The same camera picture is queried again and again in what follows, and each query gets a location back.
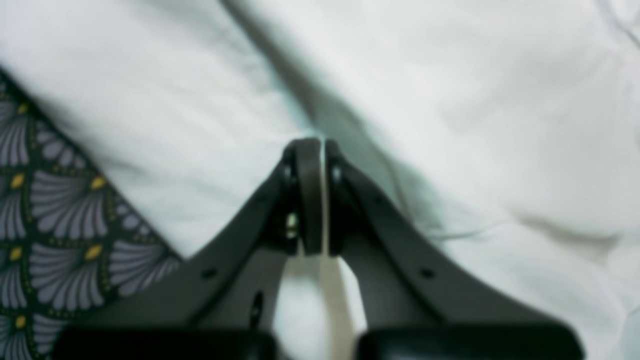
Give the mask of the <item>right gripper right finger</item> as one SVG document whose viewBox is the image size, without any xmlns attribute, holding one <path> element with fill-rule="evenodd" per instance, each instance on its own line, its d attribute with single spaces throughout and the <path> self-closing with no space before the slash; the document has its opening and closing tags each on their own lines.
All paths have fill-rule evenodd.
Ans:
<svg viewBox="0 0 640 360">
<path fill-rule="evenodd" d="M 325 146 L 328 251 L 358 282 L 366 331 L 356 360 L 583 360 L 562 321 L 458 266 L 338 144 Z"/>
</svg>

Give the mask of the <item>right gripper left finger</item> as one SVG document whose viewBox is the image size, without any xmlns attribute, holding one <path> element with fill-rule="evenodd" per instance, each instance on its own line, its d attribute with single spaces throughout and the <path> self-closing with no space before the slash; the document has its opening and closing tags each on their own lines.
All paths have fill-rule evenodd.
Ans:
<svg viewBox="0 0 640 360">
<path fill-rule="evenodd" d="M 62 332 L 54 360 L 278 360 L 289 258 L 322 253 L 321 142 L 288 144 L 270 176 L 192 259 Z"/>
</svg>

